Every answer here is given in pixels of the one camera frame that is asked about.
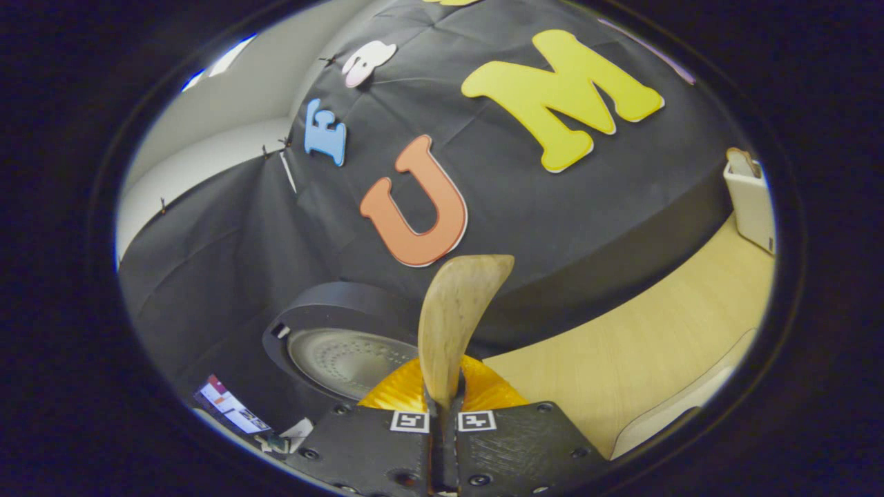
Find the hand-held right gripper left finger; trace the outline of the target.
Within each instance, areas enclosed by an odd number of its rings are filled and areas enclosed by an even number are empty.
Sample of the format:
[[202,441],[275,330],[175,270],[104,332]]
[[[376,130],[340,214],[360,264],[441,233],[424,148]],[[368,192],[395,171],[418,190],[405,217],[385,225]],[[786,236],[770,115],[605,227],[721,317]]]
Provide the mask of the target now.
[[337,404],[287,457],[287,466],[338,491],[430,496],[436,409],[413,359],[356,404]]

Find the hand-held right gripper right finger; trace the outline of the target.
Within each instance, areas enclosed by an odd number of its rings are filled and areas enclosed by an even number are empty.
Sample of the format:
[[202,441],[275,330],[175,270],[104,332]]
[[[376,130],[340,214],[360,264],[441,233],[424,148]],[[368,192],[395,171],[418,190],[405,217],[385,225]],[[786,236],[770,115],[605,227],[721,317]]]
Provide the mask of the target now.
[[608,469],[556,403],[528,402],[468,356],[458,401],[452,455],[460,496],[559,496]]

